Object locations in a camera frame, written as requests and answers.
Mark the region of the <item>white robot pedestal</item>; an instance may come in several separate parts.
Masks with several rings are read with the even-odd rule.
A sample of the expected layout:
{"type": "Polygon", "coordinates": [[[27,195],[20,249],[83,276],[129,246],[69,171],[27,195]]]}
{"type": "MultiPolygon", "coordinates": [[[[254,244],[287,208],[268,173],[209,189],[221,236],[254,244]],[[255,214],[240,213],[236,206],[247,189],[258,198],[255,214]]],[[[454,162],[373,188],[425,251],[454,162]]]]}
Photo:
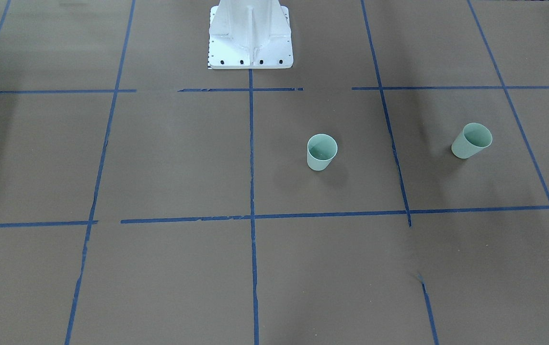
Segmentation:
{"type": "Polygon", "coordinates": [[[290,13],[278,0],[221,0],[209,13],[207,67],[289,69],[290,13]]]}

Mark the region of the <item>green cup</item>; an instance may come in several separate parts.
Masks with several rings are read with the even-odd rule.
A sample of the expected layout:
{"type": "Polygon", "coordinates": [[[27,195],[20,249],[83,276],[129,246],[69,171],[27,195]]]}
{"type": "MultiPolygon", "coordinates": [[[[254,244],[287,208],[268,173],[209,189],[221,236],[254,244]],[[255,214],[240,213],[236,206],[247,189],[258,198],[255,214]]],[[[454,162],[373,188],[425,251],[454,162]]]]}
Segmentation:
{"type": "Polygon", "coordinates": [[[459,159],[469,159],[492,144],[492,133],[483,124],[466,124],[452,146],[452,153],[459,159]]]}
{"type": "Polygon", "coordinates": [[[336,157],[338,144],[330,135],[319,133],[307,143],[307,165],[314,171],[323,171],[336,157]]]}

